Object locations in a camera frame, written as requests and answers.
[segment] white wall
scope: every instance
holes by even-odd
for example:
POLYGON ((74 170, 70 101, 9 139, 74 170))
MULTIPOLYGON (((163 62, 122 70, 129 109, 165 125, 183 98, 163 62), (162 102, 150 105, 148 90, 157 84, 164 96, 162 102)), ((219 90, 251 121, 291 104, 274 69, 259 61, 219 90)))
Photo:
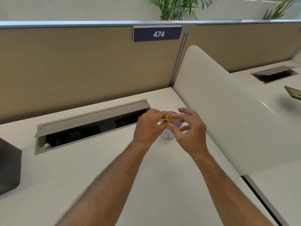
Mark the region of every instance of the white wall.
MULTIPOLYGON (((159 20, 160 11, 145 0, 0 0, 0 20, 159 20)), ((200 20, 261 19, 272 2, 215 0, 197 10, 200 20)), ((301 8, 294 4, 284 16, 295 18, 301 8)))

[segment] black object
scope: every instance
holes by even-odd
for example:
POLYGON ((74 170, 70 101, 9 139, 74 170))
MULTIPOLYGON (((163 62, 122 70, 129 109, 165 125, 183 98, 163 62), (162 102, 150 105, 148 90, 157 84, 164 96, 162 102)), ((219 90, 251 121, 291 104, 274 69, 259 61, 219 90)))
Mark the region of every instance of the black object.
POLYGON ((286 71, 282 71, 282 72, 279 72, 276 74, 271 74, 271 75, 253 74, 253 76, 264 83, 270 83, 270 82, 273 82, 273 81, 276 81, 279 79, 283 79, 283 78, 292 76, 294 74, 295 74, 294 71, 286 70, 286 71))
POLYGON ((134 124, 137 123, 139 117, 141 117, 142 114, 146 112, 146 109, 142 109, 135 112, 119 115, 117 117, 108 118, 79 127, 52 133, 46 136, 46 143, 49 143, 53 148, 63 144, 71 143, 73 141, 91 137, 103 132, 108 132, 116 128, 121 128, 126 125, 134 124))
POLYGON ((21 157, 19 148, 0 138, 0 194, 20 185, 21 157))
POLYGON ((134 27, 134 42, 179 39, 181 31, 182 26, 134 27))

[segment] gray container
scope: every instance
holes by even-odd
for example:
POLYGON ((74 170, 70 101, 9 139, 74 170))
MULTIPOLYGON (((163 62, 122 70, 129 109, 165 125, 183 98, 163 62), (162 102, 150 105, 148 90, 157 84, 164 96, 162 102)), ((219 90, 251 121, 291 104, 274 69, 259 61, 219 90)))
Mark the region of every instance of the gray container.
POLYGON ((0 194, 17 188, 21 180, 22 151, 0 138, 0 194))

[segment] blue sign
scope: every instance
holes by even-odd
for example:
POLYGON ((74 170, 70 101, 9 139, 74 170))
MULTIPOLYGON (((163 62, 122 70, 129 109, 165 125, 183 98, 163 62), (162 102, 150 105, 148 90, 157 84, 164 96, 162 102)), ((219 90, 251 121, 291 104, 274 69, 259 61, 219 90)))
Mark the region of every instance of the blue sign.
POLYGON ((134 27, 134 42, 179 39, 182 26, 134 27))

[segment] skin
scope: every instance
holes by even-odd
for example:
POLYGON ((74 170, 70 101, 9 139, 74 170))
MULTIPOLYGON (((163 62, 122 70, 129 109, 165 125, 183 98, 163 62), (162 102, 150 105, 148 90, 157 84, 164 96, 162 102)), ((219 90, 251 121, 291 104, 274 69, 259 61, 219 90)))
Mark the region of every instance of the skin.
POLYGON ((206 126, 195 111, 180 108, 173 115, 188 123, 178 129, 171 123, 157 124, 166 111, 152 109, 139 118, 133 141, 88 187, 56 226, 114 226, 122 212, 143 157, 168 126, 180 146, 201 171, 224 225, 270 226, 265 216, 246 198, 209 154, 206 126))

